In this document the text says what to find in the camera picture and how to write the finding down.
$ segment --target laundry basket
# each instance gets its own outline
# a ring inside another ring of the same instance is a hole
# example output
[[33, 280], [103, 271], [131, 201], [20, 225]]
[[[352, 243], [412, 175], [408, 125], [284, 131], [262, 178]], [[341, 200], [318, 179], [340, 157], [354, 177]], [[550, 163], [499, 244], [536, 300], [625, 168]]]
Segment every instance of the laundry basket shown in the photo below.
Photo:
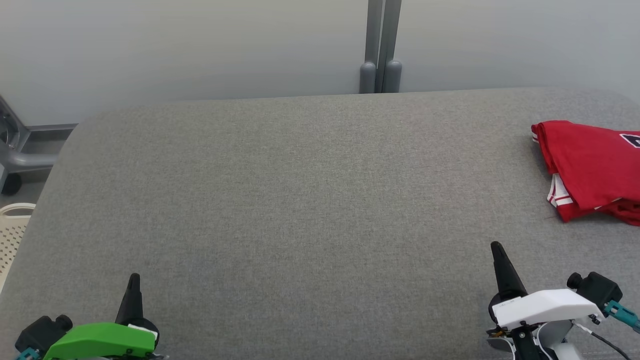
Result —
[[7, 215], [9, 211], [18, 209], [35, 209], [36, 204], [18, 202], [0, 209], [0, 291], [15, 259], [22, 235], [31, 215]]

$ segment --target white stripe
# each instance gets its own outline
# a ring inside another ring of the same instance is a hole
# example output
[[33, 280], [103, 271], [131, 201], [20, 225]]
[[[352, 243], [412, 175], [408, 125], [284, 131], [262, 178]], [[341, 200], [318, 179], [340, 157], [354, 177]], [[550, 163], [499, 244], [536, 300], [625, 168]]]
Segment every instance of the white stripe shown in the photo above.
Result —
[[551, 201], [554, 198], [556, 192], [556, 175], [553, 174], [551, 177], [551, 189], [549, 189], [549, 194], [547, 195], [547, 201]]
[[573, 204], [573, 200], [571, 200], [570, 197], [566, 198], [566, 199], [560, 199], [556, 201], [556, 204], [558, 204], [558, 206], [560, 205], [567, 205], [567, 204]]
[[554, 181], [556, 182], [556, 197], [569, 196], [569, 192], [566, 191], [566, 188], [564, 187], [564, 183], [560, 178], [560, 174], [554, 174], [554, 176], [555, 176]]

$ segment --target gray fabric surface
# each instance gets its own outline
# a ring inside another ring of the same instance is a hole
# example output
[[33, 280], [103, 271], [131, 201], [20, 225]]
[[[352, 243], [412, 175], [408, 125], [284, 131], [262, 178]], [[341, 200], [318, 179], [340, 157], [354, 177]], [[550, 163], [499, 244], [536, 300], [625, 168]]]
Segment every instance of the gray fabric surface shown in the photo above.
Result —
[[[572, 272], [640, 310], [640, 229], [563, 224], [529, 126], [638, 129], [596, 90], [518, 88], [160, 104], [82, 123], [0, 295], [0, 356], [41, 315], [113, 321], [142, 278], [181, 359], [501, 359], [484, 341], [501, 241], [529, 291]], [[640, 356], [638, 335], [597, 331]], [[573, 331], [592, 359], [615, 358]]]

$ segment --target black cable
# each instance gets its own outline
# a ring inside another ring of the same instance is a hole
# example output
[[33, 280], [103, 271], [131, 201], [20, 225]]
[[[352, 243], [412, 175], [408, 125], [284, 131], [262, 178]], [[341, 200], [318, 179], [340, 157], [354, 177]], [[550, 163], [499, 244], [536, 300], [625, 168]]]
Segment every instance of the black cable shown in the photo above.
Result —
[[622, 355], [622, 357], [624, 357], [626, 360], [631, 360], [631, 358], [625, 354], [624, 351], [622, 351], [619, 347], [617, 347], [616, 345], [613, 345], [612, 343], [609, 342], [609, 340], [603, 338], [602, 336], [596, 334], [595, 332], [592, 332], [591, 335], [593, 335], [594, 338], [602, 341], [603, 343], [609, 345], [611, 348], [613, 348], [613, 350], [617, 351], [618, 353], [620, 353], [620, 355]]

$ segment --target red jersey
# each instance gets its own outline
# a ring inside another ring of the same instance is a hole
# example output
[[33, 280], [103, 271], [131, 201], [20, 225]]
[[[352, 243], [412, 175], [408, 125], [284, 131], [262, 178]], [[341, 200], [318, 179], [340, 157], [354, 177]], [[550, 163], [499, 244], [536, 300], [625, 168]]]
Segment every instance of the red jersey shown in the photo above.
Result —
[[564, 221], [601, 211], [640, 225], [640, 131], [566, 120], [531, 129], [554, 175], [547, 200]]

